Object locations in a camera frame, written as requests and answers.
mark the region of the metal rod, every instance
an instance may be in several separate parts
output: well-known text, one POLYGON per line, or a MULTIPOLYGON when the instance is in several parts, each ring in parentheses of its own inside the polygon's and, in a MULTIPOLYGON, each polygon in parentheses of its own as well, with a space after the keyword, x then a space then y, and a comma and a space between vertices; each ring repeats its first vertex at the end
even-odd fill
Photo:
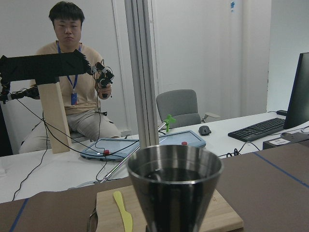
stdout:
MULTIPOLYGON (((166 122, 164 121, 159 127, 158 131, 161 130, 166 125, 166 122)), ((137 152, 140 149, 140 145, 136 147, 130 154, 128 154, 117 166, 115 166, 109 173, 107 173, 104 178, 101 180, 101 184, 107 181, 125 162, 126 160, 134 153, 137 152)))

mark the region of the blue lanyard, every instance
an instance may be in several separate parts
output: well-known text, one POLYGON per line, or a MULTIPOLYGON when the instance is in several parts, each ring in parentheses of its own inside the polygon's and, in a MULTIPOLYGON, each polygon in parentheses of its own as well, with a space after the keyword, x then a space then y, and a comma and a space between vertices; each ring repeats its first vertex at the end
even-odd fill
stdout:
MULTIPOLYGON (((57 43, 57 47, 58 47, 58 53, 60 54, 61 51, 60 51, 59 43, 57 43)), ((76 84, 77 84, 78 74, 75 75, 74 85, 73 85, 73 83, 72 83, 70 77, 67 76, 67 78, 68 78, 69 82, 71 83, 71 85, 73 86, 73 91, 74 91, 74 90, 75 90, 75 87, 76 87, 76 84)))

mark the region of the yellow plastic knife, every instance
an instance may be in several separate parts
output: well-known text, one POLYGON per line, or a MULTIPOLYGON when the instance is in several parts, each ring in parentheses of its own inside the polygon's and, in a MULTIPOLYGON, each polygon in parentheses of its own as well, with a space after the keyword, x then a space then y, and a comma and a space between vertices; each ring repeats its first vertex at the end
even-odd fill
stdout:
POLYGON ((113 194, 114 199, 118 205, 122 221, 124 223, 125 232, 132 232, 133 231, 133 221, 132 221, 132 215, 125 210, 124 201, 122 198, 122 194, 120 191, 115 191, 113 194))

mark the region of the white wall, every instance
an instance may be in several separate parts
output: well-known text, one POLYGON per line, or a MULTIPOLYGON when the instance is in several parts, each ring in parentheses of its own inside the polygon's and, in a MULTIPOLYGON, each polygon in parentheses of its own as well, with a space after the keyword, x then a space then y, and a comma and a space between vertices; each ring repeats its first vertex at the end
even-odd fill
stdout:
POLYGON ((287 110, 299 54, 309 52, 309 1, 272 0, 267 110, 287 110))
MULTIPOLYGON (((56 39, 48 19, 55 0, 4 1, 0 8, 0 56, 33 55, 56 39)), ((85 14, 82 42, 112 67, 113 98, 104 110, 122 129, 137 131, 122 0, 75 0, 85 14)), ((269 0, 152 0, 156 89, 192 88, 199 113, 221 119, 266 110, 269 0)), ((12 91, 28 82, 13 82, 12 91)), ((41 115, 39 101, 21 102, 41 115)), ((17 101, 1 105, 13 152, 38 120, 17 101)))

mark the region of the black box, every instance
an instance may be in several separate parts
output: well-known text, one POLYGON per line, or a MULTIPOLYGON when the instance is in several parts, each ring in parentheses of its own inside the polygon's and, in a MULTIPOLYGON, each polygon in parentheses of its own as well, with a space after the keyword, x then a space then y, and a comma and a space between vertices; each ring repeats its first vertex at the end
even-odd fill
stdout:
POLYGON ((263 150, 286 144, 294 144, 305 140, 309 140, 309 135, 297 132, 294 134, 285 135, 280 138, 264 141, 263 150))

